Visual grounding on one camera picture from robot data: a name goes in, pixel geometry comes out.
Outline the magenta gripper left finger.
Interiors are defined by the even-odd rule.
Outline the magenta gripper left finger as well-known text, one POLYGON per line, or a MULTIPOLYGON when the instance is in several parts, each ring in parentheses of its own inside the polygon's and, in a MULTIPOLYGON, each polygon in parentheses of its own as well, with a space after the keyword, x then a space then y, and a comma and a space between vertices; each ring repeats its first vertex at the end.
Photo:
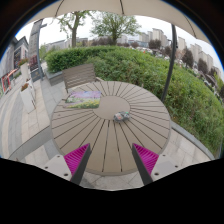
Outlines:
POLYGON ((86 144, 69 152, 65 156, 55 155, 42 166, 42 169, 79 185, 90 155, 90 144, 86 144))

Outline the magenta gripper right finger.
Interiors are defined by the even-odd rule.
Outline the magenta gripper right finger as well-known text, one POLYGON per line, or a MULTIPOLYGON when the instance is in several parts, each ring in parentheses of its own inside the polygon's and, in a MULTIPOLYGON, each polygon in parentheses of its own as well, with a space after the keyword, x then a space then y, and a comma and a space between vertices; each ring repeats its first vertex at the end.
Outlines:
POLYGON ((132 154, 144 185, 170 175, 180 169, 180 165, 167 154, 160 155, 135 143, 132 154))

